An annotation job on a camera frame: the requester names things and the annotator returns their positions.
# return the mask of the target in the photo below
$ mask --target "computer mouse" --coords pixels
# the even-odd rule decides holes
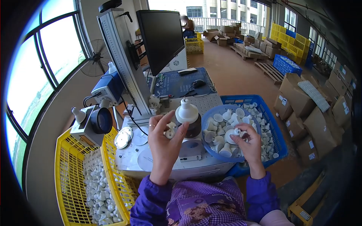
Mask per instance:
[[[201,79],[195,80],[195,81],[192,83],[192,86],[193,86],[194,89],[203,87],[204,85],[206,85],[206,82],[204,82],[204,81],[201,80]]]

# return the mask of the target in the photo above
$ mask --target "blue plastic bowl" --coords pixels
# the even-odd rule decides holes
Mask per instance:
[[[211,108],[210,110],[208,110],[203,116],[202,116],[202,119],[201,119],[201,127],[202,127],[202,130],[205,129],[206,127],[206,121],[209,117],[213,118],[213,116],[215,114],[224,114],[228,109],[232,109],[233,112],[235,112],[236,109],[238,108],[241,108],[244,112],[245,112],[245,116],[248,116],[250,115],[250,112],[243,109],[242,107],[238,107],[236,105],[220,105],[220,106],[216,106],[216,107],[213,107]],[[259,135],[261,136],[261,129],[260,129],[260,124],[259,122],[255,119],[255,117],[253,117],[253,120],[256,124],[256,128],[257,128],[257,131],[259,133]],[[204,140],[204,133],[202,132],[202,144],[204,146],[204,148],[206,149],[207,152],[210,153],[210,155],[212,155],[213,157],[221,160],[221,161],[224,161],[224,162],[243,162],[245,161],[245,158],[244,156],[243,157],[240,157],[240,158],[228,158],[228,157],[224,157],[222,155],[219,155],[218,153],[214,152],[210,146],[205,142]]]

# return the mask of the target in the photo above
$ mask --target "hand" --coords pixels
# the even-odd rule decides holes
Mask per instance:
[[[235,128],[246,131],[243,137],[236,135],[230,135],[230,138],[237,143],[242,150],[245,160],[248,161],[250,166],[250,176],[253,179],[261,179],[265,176],[265,169],[261,162],[261,136],[255,131],[255,129],[247,123],[240,123]]]
[[[175,110],[168,112],[165,116],[157,115],[150,118],[148,129],[148,144],[153,157],[153,168],[150,180],[158,185],[165,185],[171,174],[181,149],[182,140],[186,135],[189,123],[182,124],[175,136],[168,139],[163,132],[168,130],[167,124],[171,122]]]

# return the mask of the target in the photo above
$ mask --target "person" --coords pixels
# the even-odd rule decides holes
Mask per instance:
[[[244,136],[247,136],[248,143],[244,141],[245,137],[230,137],[243,150],[250,166],[246,184],[250,204],[247,216],[235,179],[225,178],[215,184],[180,181],[172,187],[168,178],[189,126],[188,123],[182,124],[175,136],[167,139],[163,132],[173,116],[174,111],[171,111],[165,116],[150,118],[148,143],[153,168],[140,183],[139,196],[130,211],[132,225],[293,225],[280,210],[275,184],[261,162],[261,137],[246,123],[235,127],[247,132]]]
[[[195,35],[194,31],[194,22],[190,20],[187,16],[181,16],[181,21],[186,23],[184,26],[181,26],[183,29],[185,29],[182,34],[184,35],[184,38],[193,38]]]

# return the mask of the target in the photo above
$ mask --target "electric fan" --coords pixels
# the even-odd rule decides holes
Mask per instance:
[[[97,77],[103,75],[108,70],[108,63],[111,60],[106,44],[102,39],[95,39],[89,42],[88,45],[91,48],[90,58],[85,59],[84,54],[78,58],[78,62],[87,60],[85,65],[80,70],[89,77]]]

